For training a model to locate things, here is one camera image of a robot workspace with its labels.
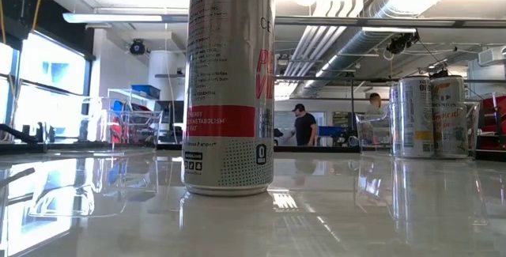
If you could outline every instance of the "black t-shirt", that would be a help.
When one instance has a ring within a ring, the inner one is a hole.
[[[295,120],[295,135],[298,146],[306,146],[311,138],[311,126],[316,124],[315,117],[311,114],[301,116]]]

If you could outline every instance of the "glossy table surface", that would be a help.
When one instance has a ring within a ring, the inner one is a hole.
[[[506,255],[506,164],[340,153],[275,157],[268,192],[243,198],[188,194],[180,152],[114,160],[0,157],[3,179],[36,170],[0,190],[2,253]]]

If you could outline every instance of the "man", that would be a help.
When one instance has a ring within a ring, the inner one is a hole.
[[[303,104],[297,104],[293,112],[296,116],[295,130],[290,132],[290,136],[285,139],[285,142],[296,135],[298,146],[313,146],[318,128],[315,117],[306,112],[306,107]]]
[[[370,105],[365,112],[366,115],[382,115],[383,109],[381,108],[381,97],[378,93],[373,93],[369,96]]]

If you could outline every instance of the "aluminum can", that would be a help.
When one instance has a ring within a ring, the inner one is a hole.
[[[401,154],[403,157],[432,157],[434,130],[432,92],[425,76],[406,77],[399,82]]]
[[[390,120],[390,153],[393,156],[401,155],[401,126],[400,126],[400,104],[398,96],[398,85],[390,86],[390,102],[388,104]]]
[[[252,195],[273,179],[274,0],[191,0],[182,180]]]
[[[432,80],[434,146],[439,157],[462,158],[469,155],[464,100],[464,80],[461,76]]]

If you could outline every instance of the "baseball cap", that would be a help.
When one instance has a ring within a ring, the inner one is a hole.
[[[306,111],[306,107],[303,104],[296,104],[295,108],[292,111],[299,110],[299,111]]]

